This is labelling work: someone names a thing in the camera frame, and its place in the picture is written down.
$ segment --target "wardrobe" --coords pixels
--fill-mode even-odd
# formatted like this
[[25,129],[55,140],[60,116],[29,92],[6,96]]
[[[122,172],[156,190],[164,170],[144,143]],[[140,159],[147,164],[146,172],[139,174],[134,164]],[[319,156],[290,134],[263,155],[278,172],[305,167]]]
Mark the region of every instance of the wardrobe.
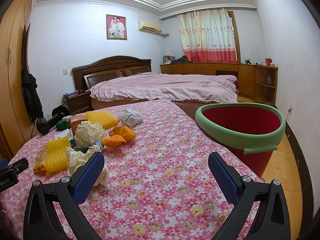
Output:
[[22,40],[32,0],[14,0],[0,19],[0,159],[8,161],[31,138],[21,89]]

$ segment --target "green plush toy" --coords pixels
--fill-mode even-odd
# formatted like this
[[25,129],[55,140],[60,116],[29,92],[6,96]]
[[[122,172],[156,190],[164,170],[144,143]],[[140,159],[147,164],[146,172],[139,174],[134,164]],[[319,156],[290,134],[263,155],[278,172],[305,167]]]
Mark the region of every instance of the green plush toy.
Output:
[[58,131],[64,131],[65,129],[71,128],[70,117],[72,117],[72,115],[65,116],[57,122],[56,128]]

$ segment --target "cardboard box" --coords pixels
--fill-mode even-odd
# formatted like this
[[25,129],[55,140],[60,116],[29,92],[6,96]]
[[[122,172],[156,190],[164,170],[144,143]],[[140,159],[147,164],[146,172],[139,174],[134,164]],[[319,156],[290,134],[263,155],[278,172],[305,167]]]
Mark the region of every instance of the cardboard box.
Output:
[[72,129],[73,136],[76,134],[76,130],[78,128],[78,125],[81,124],[83,121],[87,121],[88,119],[84,114],[76,115],[70,118],[70,124]]

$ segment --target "floral curtain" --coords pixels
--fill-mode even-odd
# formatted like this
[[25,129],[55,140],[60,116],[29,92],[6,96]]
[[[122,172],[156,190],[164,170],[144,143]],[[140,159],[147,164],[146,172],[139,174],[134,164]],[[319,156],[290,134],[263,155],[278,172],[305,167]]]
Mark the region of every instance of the floral curtain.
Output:
[[192,62],[236,63],[236,47],[227,9],[178,15],[181,42]]

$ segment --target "baseboard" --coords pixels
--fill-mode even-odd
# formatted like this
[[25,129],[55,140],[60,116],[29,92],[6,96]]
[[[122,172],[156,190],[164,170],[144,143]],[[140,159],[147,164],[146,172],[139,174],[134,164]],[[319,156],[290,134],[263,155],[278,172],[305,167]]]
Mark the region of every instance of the baseboard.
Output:
[[299,176],[302,188],[302,222],[300,228],[300,235],[303,234],[310,226],[313,218],[313,190],[311,177],[306,160],[303,156],[300,145],[294,136],[290,126],[286,122],[285,134],[289,140],[294,158],[299,170]]

